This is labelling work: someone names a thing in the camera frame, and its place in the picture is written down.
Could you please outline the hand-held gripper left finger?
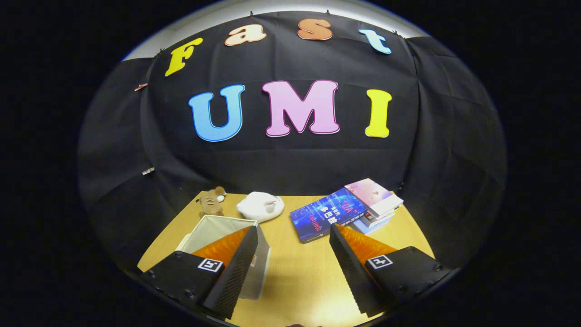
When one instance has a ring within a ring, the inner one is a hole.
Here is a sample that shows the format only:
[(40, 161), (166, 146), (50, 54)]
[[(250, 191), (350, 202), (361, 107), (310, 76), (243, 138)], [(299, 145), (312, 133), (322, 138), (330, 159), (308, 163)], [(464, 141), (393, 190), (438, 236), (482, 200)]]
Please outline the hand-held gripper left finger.
[(139, 278), (190, 311), (230, 319), (258, 244), (257, 226), (247, 226), (191, 254), (176, 250)]

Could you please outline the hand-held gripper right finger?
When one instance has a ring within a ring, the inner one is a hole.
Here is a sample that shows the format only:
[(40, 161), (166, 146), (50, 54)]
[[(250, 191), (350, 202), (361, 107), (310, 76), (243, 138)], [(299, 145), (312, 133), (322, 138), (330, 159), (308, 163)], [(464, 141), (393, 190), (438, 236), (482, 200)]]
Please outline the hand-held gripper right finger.
[(394, 315), (454, 277), (454, 269), (416, 247), (396, 250), (365, 234), (332, 225), (330, 246), (361, 313)]

